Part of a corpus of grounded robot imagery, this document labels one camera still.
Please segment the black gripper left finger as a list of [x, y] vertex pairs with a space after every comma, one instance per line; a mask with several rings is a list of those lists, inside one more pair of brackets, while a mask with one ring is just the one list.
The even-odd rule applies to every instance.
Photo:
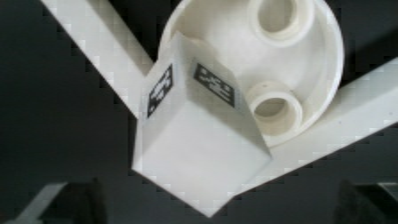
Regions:
[[11, 224], [107, 224], [100, 181], [50, 183]]

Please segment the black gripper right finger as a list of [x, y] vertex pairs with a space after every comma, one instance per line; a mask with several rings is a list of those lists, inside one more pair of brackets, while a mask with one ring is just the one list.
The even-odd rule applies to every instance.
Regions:
[[340, 183], [334, 224], [398, 224], [398, 183]]

